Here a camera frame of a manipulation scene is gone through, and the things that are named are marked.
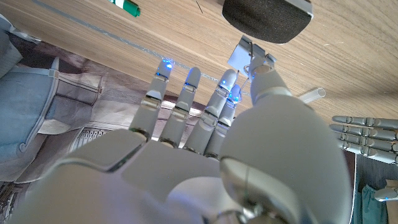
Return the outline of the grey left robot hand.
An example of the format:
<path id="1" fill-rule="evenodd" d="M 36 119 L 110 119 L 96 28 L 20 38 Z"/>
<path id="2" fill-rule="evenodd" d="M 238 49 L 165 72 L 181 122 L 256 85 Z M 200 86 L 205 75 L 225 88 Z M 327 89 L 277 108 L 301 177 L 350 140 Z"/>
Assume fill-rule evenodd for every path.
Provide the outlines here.
<path id="1" fill-rule="evenodd" d="M 397 179 L 397 120 L 334 116 L 330 128 L 339 147 L 354 154 L 354 190 L 375 190 Z"/>

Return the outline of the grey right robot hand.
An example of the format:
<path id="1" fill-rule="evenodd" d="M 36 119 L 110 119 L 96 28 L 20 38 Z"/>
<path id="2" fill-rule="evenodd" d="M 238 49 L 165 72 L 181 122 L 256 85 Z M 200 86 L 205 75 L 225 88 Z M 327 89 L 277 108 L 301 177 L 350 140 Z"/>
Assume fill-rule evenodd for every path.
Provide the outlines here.
<path id="1" fill-rule="evenodd" d="M 172 70 L 163 60 L 129 129 L 61 158 L 11 223 L 348 223 L 349 172 L 337 140 L 293 96 L 274 66 L 249 66 L 253 106 L 239 114 L 219 159 L 205 157 L 207 110 L 194 143 L 152 140 Z"/>

